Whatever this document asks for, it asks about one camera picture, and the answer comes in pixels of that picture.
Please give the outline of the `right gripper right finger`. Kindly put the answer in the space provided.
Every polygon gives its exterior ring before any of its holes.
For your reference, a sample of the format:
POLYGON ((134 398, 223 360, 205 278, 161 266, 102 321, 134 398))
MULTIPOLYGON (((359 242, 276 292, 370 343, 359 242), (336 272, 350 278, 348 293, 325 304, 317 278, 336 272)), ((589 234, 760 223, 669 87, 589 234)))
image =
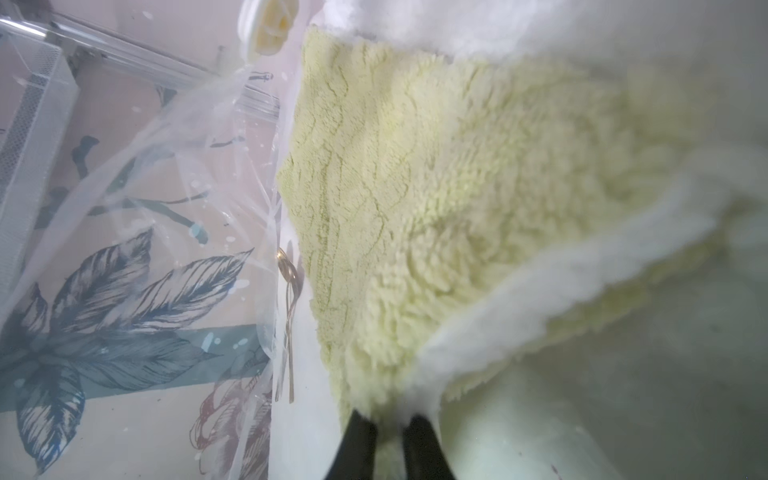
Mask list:
POLYGON ((407 480, 455 480, 431 422, 416 415, 402 432, 407 480))

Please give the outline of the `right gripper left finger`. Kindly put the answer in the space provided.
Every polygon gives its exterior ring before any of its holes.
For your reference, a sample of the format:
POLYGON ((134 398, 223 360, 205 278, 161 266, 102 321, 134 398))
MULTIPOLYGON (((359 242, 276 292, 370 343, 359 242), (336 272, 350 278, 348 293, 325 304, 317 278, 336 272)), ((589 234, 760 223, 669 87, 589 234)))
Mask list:
POLYGON ((325 480, 371 480, 377 437, 376 425, 354 410, 325 480))

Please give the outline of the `pale green fleece blanket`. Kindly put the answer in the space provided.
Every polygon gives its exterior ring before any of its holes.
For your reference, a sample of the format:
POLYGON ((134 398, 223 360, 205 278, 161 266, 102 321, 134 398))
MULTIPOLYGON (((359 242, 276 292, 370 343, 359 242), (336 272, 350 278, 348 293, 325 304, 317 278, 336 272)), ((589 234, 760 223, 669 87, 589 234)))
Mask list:
POLYGON ((767 475, 767 5, 327 1, 278 182, 342 424, 406 475, 767 475))

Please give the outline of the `clear plastic vacuum bag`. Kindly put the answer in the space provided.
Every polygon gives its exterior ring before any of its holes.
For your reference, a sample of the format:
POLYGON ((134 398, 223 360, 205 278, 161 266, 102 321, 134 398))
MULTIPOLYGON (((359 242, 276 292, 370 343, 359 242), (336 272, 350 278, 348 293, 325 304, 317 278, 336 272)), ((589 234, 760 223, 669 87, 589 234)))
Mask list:
POLYGON ((5 479, 265 479, 274 181, 315 1, 240 58, 242 1, 5 1, 80 89, 1 295, 5 479))

